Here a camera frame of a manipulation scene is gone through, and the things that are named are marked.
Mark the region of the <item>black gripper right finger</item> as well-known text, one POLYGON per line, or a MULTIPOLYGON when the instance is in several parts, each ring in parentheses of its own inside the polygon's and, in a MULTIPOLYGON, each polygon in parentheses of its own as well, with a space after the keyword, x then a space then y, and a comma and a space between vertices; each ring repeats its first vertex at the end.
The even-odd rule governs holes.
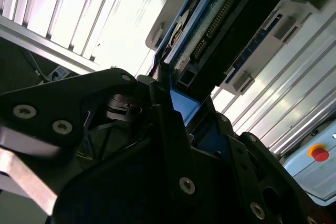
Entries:
POLYGON ((207 152, 218 155, 229 168, 225 178, 232 181, 241 223, 335 223, 255 135, 237 136, 210 98, 207 109, 213 127, 207 152))

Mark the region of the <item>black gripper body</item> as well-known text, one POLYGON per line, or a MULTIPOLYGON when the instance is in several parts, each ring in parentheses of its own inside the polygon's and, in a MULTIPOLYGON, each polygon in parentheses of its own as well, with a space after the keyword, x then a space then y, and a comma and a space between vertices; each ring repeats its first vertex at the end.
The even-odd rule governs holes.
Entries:
POLYGON ((241 223, 218 155, 189 145, 169 155, 147 139, 71 180, 54 223, 241 223))

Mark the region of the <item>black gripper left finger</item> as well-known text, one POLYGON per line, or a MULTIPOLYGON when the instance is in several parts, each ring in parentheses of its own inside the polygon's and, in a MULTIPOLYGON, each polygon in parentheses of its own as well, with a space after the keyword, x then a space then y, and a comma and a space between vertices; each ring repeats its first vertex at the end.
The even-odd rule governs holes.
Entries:
MULTIPOLYGON (((76 153, 92 130, 127 126, 126 143, 157 140, 169 155, 189 145, 168 78, 112 68, 1 95, 1 172, 41 208, 54 208, 81 170, 76 153)), ((96 162, 101 164, 108 158, 96 162)))

